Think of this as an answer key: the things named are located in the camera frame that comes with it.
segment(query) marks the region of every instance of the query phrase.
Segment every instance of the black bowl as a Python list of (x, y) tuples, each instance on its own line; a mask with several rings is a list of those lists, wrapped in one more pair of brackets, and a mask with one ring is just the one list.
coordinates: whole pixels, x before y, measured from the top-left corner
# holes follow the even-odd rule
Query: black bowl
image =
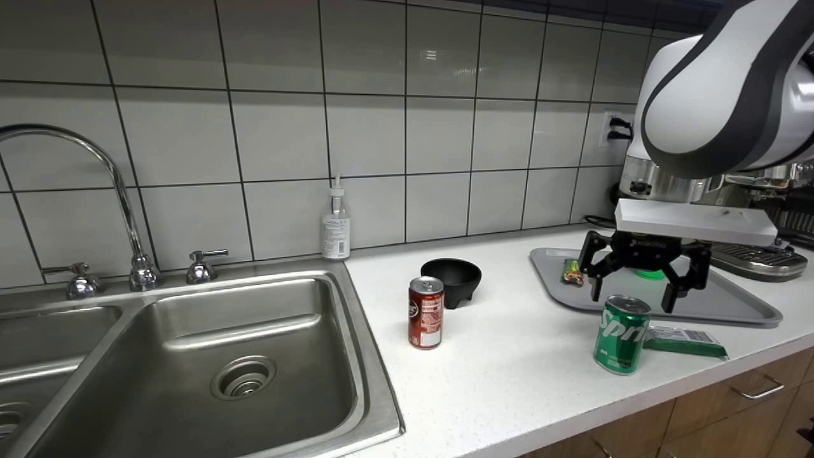
[(463, 300), (472, 300), (481, 284), (481, 271), (465, 261), (430, 261), (423, 265), (423, 276), (444, 284), (446, 309), (458, 309)]

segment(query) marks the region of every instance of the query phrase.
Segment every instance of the sink drain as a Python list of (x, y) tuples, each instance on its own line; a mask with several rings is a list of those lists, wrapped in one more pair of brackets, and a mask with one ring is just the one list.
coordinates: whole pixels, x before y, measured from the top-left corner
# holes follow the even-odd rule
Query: sink drain
[(0, 407), (0, 441), (15, 435), (24, 425), (24, 415), (18, 411)]
[(249, 355), (230, 361), (214, 378), (214, 394), (221, 399), (248, 399), (275, 380), (275, 365), (263, 355)]

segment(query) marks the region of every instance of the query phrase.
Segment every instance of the faucet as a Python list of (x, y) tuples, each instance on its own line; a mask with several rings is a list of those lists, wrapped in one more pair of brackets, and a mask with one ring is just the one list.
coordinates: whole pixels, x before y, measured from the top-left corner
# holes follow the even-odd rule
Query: faucet
[(118, 198), (120, 198), (123, 216), (127, 224), (127, 243), (132, 251), (130, 277), (127, 277), (130, 291), (154, 291), (160, 280), (160, 273), (142, 251), (142, 243), (135, 230), (127, 189), (125, 189), (123, 174), (112, 163), (112, 158), (98, 142), (81, 139), (79, 134), (56, 127), (56, 126), (6, 126), (6, 127), (0, 127), (0, 142), (6, 142), (11, 139), (28, 139), (28, 136), (44, 136), (44, 139), (60, 139), (60, 141), (75, 142), (108, 168), (109, 182), (118, 189)]

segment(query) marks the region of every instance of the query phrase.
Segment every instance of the kitchen sink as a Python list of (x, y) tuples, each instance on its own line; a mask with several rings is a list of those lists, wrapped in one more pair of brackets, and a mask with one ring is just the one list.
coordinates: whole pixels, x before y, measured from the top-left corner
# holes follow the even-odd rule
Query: kitchen sink
[(345, 265), (165, 287), (123, 312), (14, 454), (347, 457), (403, 434)]
[(0, 457), (69, 383), (120, 319), (112, 305), (69, 305), (0, 317)]

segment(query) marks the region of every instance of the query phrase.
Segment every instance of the tile backsplash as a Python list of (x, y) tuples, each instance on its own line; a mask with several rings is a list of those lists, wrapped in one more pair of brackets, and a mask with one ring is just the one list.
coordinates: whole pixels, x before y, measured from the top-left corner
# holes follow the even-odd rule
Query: tile backsplash
[[(6, 0), (0, 126), (47, 123), (123, 168), (163, 271), (318, 256), (329, 175), (354, 248), (608, 214), (654, 51), (679, 34), (457, 0)], [(0, 287), (130, 265), (103, 167), (0, 142)]]

